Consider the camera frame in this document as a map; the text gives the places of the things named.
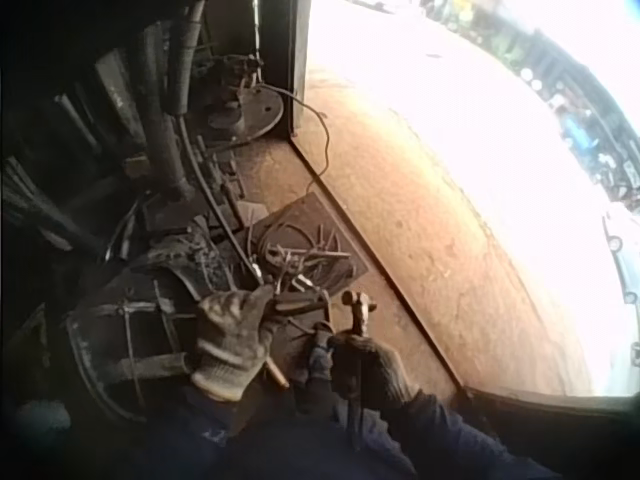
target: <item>rubber hose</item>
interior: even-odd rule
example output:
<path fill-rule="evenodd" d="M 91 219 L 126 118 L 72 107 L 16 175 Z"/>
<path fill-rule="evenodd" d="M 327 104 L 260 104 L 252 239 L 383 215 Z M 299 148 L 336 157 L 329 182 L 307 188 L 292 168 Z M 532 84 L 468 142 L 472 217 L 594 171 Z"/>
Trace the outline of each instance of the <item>rubber hose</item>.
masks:
<path fill-rule="evenodd" d="M 127 49 L 134 98 L 144 134 L 147 156 L 158 185 L 171 200 L 189 199 L 193 187 L 180 160 L 171 117 L 162 111 L 162 78 L 158 69 L 160 26 L 153 24 L 136 36 Z"/>

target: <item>work glove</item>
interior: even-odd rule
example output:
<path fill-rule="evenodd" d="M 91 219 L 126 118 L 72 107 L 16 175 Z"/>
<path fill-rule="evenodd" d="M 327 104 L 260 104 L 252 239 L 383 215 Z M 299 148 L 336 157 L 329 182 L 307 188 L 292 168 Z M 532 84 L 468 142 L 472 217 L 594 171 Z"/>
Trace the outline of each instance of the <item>work glove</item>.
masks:
<path fill-rule="evenodd" d="M 198 305 L 200 367 L 191 381 L 216 400 L 237 402 L 264 364 L 279 323 L 265 319 L 273 287 L 214 293 Z"/>
<path fill-rule="evenodd" d="M 409 380 L 400 355 L 391 347 L 349 331 L 331 337 L 329 347 L 333 349 L 332 388 L 342 398 L 361 393 L 364 408 L 385 411 L 402 407 L 418 394 L 419 387 Z M 362 392 L 355 386 L 358 362 Z"/>

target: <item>metal bar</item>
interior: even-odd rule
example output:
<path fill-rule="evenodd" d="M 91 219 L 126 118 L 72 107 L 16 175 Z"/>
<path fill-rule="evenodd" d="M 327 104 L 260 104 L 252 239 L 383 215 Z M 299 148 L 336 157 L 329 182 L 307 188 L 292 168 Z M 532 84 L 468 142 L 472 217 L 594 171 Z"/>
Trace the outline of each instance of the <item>metal bar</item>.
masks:
<path fill-rule="evenodd" d="M 158 281 L 155 279 L 153 280 L 153 290 L 156 294 L 156 298 L 158 299 L 158 310 L 160 310 L 162 325 L 164 326 L 164 331 L 167 333 L 169 345 L 171 346 L 173 353 L 178 353 L 180 351 L 180 339 L 178 338 L 178 332 L 176 332 L 176 327 L 173 324 L 172 319 L 167 318 L 166 313 L 170 312 L 165 312 L 162 297 L 160 296 L 160 286 L 158 285 Z"/>
<path fill-rule="evenodd" d="M 122 315 L 124 317 L 124 328 L 127 337 L 127 353 L 129 354 L 129 366 L 131 368 L 131 378 L 133 379 L 133 385 L 136 389 L 136 396 L 138 397 L 138 403 L 142 408 L 145 408 L 144 396 L 142 395 L 142 388 L 138 381 L 138 375 L 136 374 L 136 361 L 133 356 L 133 339 L 131 338 L 131 317 L 129 316 L 129 310 L 126 307 L 126 303 L 122 308 Z"/>
<path fill-rule="evenodd" d="M 213 215 L 216 217 L 218 224 L 220 225 L 220 227 L 222 227 L 222 230 L 224 231 L 225 235 L 227 236 L 227 239 L 231 243 L 231 246 L 235 250 L 236 254 L 240 258 L 242 263 L 247 267 L 249 272 L 251 272 L 251 274 L 253 275 L 253 278 L 255 278 L 258 285 L 263 285 L 264 281 L 262 280 L 262 277 L 258 276 L 256 271 L 253 269 L 251 262 L 249 261 L 249 259 L 247 258 L 247 255 L 244 252 L 244 249 L 240 246 L 240 244 L 238 243 L 238 240 L 236 239 L 235 235 L 231 231 L 229 224 L 224 218 L 222 210 L 220 210 L 220 207 L 218 206 L 215 199 L 213 198 L 213 194 L 211 193 L 211 189 L 207 185 L 207 181 L 202 175 L 202 170 L 200 170 L 200 165 L 198 165 L 198 161 L 196 160 L 196 157 L 193 154 L 193 148 L 191 147 L 191 142 L 189 141 L 189 134 L 187 133 L 187 125 L 184 122 L 184 117 L 178 117 L 178 127 L 180 129 L 180 137 L 182 138 L 182 143 L 186 151 L 187 157 L 191 162 L 191 167 L 193 168 L 193 172 L 196 174 L 196 179 L 198 180 L 198 184 L 200 185 L 200 190 L 202 191 L 202 194 L 204 195 L 204 198 L 207 201 L 209 208 L 213 212 Z"/>

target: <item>rusty floor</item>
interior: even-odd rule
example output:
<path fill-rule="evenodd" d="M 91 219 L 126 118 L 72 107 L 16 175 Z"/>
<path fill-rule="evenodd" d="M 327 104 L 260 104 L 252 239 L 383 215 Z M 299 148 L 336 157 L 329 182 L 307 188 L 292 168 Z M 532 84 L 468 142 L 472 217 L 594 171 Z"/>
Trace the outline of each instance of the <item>rusty floor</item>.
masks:
<path fill-rule="evenodd" d="M 308 72 L 305 100 L 325 115 L 331 131 L 324 181 L 463 381 L 548 394 L 588 392 L 575 333 L 543 321 L 510 259 L 404 121 L 322 70 Z M 324 133 L 317 119 L 305 113 L 297 133 L 297 145 L 319 171 Z M 280 183 L 301 170 L 282 149 L 272 147 L 252 172 L 253 184 L 276 207 L 302 195 L 307 183 Z M 387 301 L 384 285 L 368 281 L 381 303 Z M 400 347 L 423 381 L 434 381 L 422 339 L 400 309 L 388 308 L 394 320 L 376 323 L 374 334 Z"/>
<path fill-rule="evenodd" d="M 245 147 L 239 157 L 246 159 L 239 160 L 238 167 L 249 201 L 265 203 L 269 212 L 274 212 L 305 195 L 310 176 L 287 143 L 262 140 Z M 332 211 L 321 193 L 316 193 Z M 357 241 L 351 240 L 369 270 L 351 288 L 366 292 L 378 303 L 370 322 L 371 335 L 401 351 L 407 370 L 425 391 L 449 401 L 455 392 L 451 379 L 383 277 Z M 339 296 L 333 298 L 332 319 L 337 330 L 351 326 L 351 313 L 340 304 Z"/>

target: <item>metal rod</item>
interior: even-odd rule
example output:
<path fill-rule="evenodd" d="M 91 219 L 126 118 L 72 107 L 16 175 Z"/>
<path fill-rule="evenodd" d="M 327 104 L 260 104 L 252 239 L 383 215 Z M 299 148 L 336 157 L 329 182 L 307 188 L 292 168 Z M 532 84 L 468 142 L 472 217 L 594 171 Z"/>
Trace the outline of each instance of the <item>metal rod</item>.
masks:
<path fill-rule="evenodd" d="M 202 194 L 204 195 L 204 198 L 207 201 L 209 208 L 211 209 L 213 215 L 216 217 L 218 224 L 220 225 L 220 227 L 222 227 L 222 230 L 224 231 L 225 235 L 229 239 L 231 246 L 235 250 L 236 254 L 240 258 L 242 263 L 244 263 L 244 265 L 247 267 L 249 272 L 251 272 L 251 274 L 253 275 L 253 278 L 255 278 L 258 285 L 263 285 L 264 281 L 262 280 L 261 277 L 258 276 L 256 271 L 253 269 L 253 266 L 251 265 L 251 262 L 247 258 L 247 255 L 245 254 L 243 248 L 240 246 L 240 244 L 238 243 L 238 240 L 236 240 L 236 237 L 233 235 L 233 232 L 231 231 L 229 224 L 227 224 L 227 221 L 224 218 L 222 210 L 220 210 L 220 207 L 218 206 L 215 199 L 213 198 L 211 189 L 207 185 L 207 181 L 202 175 L 202 170 L 200 170 L 200 165 L 198 165 L 198 161 L 196 160 L 196 157 L 193 154 L 193 148 L 191 147 L 191 143 L 189 141 L 189 134 L 187 133 L 187 125 L 185 124 L 184 117 L 178 117 L 178 128 L 180 131 L 180 138 L 182 139 L 184 150 L 187 154 L 187 158 L 191 163 L 193 172 L 195 173 L 196 179 L 198 180 L 198 185 L 200 186 L 200 190 L 202 191 Z"/>
<path fill-rule="evenodd" d="M 127 309 L 127 304 L 122 306 L 122 314 L 124 316 L 124 328 L 127 336 L 127 353 L 129 354 L 129 364 L 131 365 L 131 378 L 133 379 L 133 385 L 136 389 L 136 396 L 138 397 L 138 403 L 142 408 L 145 408 L 144 396 L 142 395 L 142 388 L 140 387 L 140 382 L 138 380 L 138 375 L 136 373 L 136 361 L 133 356 L 133 339 L 131 338 L 131 318 L 129 317 L 129 310 Z"/>

